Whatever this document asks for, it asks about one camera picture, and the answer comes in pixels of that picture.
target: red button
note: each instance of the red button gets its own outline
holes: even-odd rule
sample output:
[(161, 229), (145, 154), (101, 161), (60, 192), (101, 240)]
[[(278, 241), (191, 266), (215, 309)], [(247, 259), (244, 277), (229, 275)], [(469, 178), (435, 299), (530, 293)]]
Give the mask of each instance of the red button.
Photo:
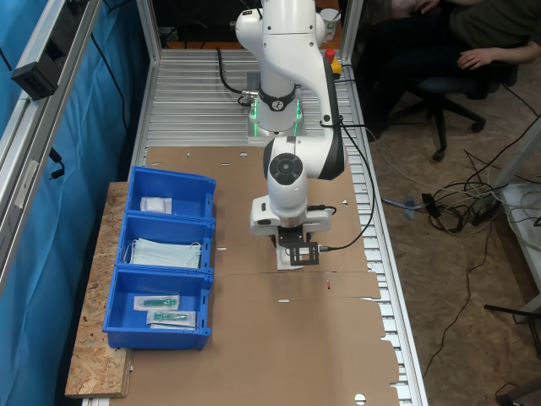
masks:
[(334, 49), (327, 49), (325, 51), (325, 58), (327, 58), (327, 61), (329, 61), (330, 63), (335, 60), (335, 55), (336, 53)]

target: white cup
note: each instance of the white cup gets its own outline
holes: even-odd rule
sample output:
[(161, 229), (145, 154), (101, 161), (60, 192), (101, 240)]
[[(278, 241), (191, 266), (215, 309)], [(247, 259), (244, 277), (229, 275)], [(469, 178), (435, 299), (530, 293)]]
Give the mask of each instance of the white cup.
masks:
[(331, 42), (335, 38), (336, 28), (342, 15), (338, 13), (338, 10), (325, 8), (321, 10), (320, 16), (325, 21), (325, 42)]

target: blue plastic bin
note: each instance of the blue plastic bin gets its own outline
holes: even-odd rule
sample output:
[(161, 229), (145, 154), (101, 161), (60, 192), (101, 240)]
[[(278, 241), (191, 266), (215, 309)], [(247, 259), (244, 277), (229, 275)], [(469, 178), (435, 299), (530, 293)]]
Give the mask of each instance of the blue plastic bin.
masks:
[[(210, 250), (214, 224), (201, 220), (187, 220), (173, 217), (147, 216), (145, 214), (125, 213), (120, 239), (118, 240), (116, 265), (137, 266), (141, 269), (162, 269), (182, 272), (202, 272), (212, 274)], [(148, 239), (162, 244), (201, 244), (201, 257), (197, 268), (172, 266), (131, 265), (131, 249), (126, 249), (135, 239)]]
[[(195, 272), (152, 273), (138, 268), (114, 269), (103, 332), (114, 348), (202, 349), (210, 337), (209, 295), (212, 276)], [(180, 294), (180, 310), (198, 313), (195, 330), (151, 329), (146, 311), (134, 310), (134, 296)]]
[(207, 222), (214, 222), (212, 198), (215, 189), (216, 181), (205, 176), (133, 167), (126, 207), (129, 212), (141, 213), (142, 197), (171, 198), (172, 214), (175, 217), (199, 217)]

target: person's hand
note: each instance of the person's hand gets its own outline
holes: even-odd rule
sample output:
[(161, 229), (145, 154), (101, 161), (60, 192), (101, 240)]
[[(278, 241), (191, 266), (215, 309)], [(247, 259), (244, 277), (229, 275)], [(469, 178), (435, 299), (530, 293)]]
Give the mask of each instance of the person's hand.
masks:
[(458, 66), (460, 69), (474, 70), (483, 65), (488, 65), (495, 60), (494, 48), (479, 48), (470, 51), (460, 52), (462, 55), (458, 58)]
[(436, 7), (439, 3), (440, 0), (417, 0), (414, 11), (415, 13), (417, 13), (417, 11), (420, 11), (421, 14), (425, 14), (427, 11)]

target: chair wheel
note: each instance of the chair wheel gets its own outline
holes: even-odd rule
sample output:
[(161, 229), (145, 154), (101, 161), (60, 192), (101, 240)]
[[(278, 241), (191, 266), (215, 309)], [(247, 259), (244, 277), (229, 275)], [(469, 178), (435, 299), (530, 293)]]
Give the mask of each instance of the chair wheel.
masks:
[(473, 123), (472, 124), (472, 131), (474, 133), (480, 133), (484, 130), (484, 123)]
[(445, 151), (436, 151), (434, 155), (432, 156), (432, 159), (434, 159), (437, 162), (441, 162), (444, 156), (445, 156)]

